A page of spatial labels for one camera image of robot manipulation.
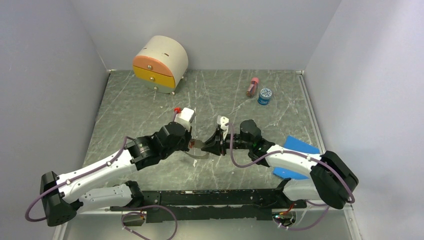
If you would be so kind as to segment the key with red label fob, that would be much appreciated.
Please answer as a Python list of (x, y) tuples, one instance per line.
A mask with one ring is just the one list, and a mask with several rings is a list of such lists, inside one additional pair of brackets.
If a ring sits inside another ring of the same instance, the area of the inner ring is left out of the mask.
[(195, 141), (192, 139), (189, 141), (188, 147), (191, 149), (195, 145)]

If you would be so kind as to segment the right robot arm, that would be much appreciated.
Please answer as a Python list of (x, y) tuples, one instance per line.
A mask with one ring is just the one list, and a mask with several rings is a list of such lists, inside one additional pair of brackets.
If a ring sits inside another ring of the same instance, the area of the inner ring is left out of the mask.
[(317, 154), (285, 148), (266, 140), (252, 119), (241, 122), (239, 133), (234, 132), (231, 123), (219, 123), (201, 150), (217, 156), (229, 154), (238, 168), (257, 164), (305, 176), (285, 178), (276, 188), (275, 202), (282, 208), (295, 201), (322, 201), (331, 208), (342, 209), (356, 201), (353, 192), (359, 180), (335, 152)]

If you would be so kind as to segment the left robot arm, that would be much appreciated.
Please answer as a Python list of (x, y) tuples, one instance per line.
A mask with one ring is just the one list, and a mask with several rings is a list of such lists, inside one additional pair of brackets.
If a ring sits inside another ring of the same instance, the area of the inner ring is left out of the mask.
[(106, 206), (127, 206), (137, 210), (143, 196), (133, 183), (115, 188), (99, 186), (113, 178), (157, 165), (176, 151), (187, 152), (192, 127), (188, 121), (171, 121), (152, 135), (124, 140), (111, 156), (69, 173), (49, 171), (40, 184), (44, 220), (49, 227), (68, 222), (78, 213)]

